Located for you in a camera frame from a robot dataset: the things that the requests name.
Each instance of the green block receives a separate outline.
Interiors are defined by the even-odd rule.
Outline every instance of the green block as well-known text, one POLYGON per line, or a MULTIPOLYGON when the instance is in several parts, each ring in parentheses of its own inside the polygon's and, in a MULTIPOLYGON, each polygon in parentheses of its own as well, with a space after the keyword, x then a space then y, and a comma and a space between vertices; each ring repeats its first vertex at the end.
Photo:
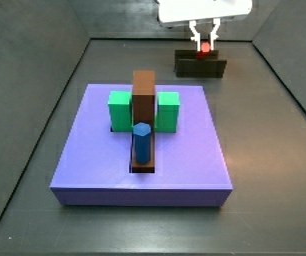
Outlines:
POLYGON ((113 132, 132 131, 132 113, 131 113, 132 93, 124 91, 112 91, 108 99, 108 108, 111 115, 111 125, 113 132))
POLYGON ((155 115, 155 132, 159 132, 157 131, 157 115, 155 115))
POLYGON ((157 93, 156 132, 176 132, 180 100, 177 92, 157 93))

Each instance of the red object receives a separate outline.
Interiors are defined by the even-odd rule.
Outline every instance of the red object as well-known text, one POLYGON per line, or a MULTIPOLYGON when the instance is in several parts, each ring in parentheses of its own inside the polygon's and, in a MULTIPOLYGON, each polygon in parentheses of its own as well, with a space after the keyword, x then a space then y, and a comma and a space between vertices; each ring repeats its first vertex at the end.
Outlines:
POLYGON ((211 52, 211 44, 208 42, 201 43, 200 52, 197 53, 196 58, 203 59, 209 54, 209 52, 211 52))

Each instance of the gray wall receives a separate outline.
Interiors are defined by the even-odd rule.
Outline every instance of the gray wall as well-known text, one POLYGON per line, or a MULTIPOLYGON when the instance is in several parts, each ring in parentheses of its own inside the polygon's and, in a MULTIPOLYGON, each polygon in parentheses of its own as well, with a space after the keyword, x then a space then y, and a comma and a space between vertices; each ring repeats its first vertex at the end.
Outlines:
POLYGON ((0 0, 0 216, 88 41, 66 0, 0 0))
MULTIPOLYGON (((69 0, 92 38, 185 38, 188 27, 172 29, 157 23, 155 0, 69 0)), ((221 40, 252 41, 280 0, 254 0, 254 10, 243 21, 223 23, 221 40)), ((197 26, 207 37, 211 25, 197 26)))
POLYGON ((306 0, 283 0, 254 44, 306 110, 306 0))

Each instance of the black base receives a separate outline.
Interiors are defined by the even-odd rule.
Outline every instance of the black base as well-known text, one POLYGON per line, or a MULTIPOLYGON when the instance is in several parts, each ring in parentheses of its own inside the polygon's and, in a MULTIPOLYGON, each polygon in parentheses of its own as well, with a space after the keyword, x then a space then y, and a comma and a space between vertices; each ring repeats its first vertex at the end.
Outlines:
POLYGON ((219 51, 213 50, 203 58, 196 58, 195 50, 175 51, 175 72, 177 77, 221 78, 227 60, 219 60, 219 51))

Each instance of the purple platform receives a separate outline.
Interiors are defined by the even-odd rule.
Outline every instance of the purple platform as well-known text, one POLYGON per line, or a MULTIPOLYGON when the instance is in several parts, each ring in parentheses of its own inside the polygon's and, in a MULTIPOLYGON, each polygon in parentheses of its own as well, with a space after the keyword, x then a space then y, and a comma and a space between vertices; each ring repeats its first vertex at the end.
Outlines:
POLYGON ((156 172, 129 173, 131 133, 111 132, 113 90, 88 85, 50 189, 64 205, 221 206, 232 191, 201 86, 156 86, 179 92, 177 132, 156 133, 156 172))

